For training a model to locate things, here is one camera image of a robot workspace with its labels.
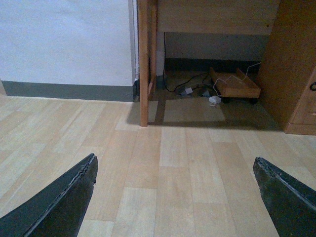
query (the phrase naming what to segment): caster wheel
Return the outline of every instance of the caster wheel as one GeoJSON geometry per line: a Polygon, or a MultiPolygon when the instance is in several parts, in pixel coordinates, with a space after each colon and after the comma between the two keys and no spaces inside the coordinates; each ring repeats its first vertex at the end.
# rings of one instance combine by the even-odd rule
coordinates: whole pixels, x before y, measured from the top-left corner
{"type": "Polygon", "coordinates": [[[250,104],[255,105],[258,103],[258,99],[257,98],[251,98],[249,99],[250,104]]]}
{"type": "Polygon", "coordinates": [[[230,98],[228,98],[228,97],[223,97],[222,98],[222,102],[224,103],[224,104],[228,104],[229,102],[230,102],[230,98]]]}

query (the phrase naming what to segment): drawer handle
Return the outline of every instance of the drawer handle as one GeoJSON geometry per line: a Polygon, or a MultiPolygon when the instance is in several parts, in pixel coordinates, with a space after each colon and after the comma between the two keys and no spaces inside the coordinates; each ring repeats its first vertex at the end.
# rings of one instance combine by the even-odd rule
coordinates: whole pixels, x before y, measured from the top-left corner
{"type": "Polygon", "coordinates": [[[312,91],[316,91],[316,81],[313,84],[311,84],[310,89],[312,91]]]}

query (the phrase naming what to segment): wooden box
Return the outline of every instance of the wooden box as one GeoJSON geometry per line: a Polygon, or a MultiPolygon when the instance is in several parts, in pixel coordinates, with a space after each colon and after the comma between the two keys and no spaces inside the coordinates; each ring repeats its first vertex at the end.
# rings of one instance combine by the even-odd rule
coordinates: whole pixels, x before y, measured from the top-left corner
{"type": "Polygon", "coordinates": [[[210,75],[212,81],[216,83],[217,92],[222,97],[259,98],[260,96],[261,89],[239,68],[235,74],[216,73],[213,68],[210,68],[210,75]]]}

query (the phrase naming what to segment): white charger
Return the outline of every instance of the white charger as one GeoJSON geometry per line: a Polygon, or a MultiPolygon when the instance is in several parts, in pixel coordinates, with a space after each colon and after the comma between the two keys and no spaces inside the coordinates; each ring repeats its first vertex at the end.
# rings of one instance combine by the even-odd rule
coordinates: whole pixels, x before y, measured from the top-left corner
{"type": "Polygon", "coordinates": [[[211,103],[211,106],[215,106],[222,101],[222,98],[218,96],[211,96],[208,101],[211,103]]]}

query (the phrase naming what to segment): white wall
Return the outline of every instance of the white wall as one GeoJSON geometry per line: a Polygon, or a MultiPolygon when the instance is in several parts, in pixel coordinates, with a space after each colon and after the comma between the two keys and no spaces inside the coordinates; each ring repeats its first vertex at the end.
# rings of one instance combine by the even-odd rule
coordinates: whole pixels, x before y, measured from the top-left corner
{"type": "Polygon", "coordinates": [[[0,79],[131,86],[129,1],[1,0],[0,79]]]}
{"type": "Polygon", "coordinates": [[[261,61],[268,40],[269,36],[166,33],[166,57],[261,61]]]}

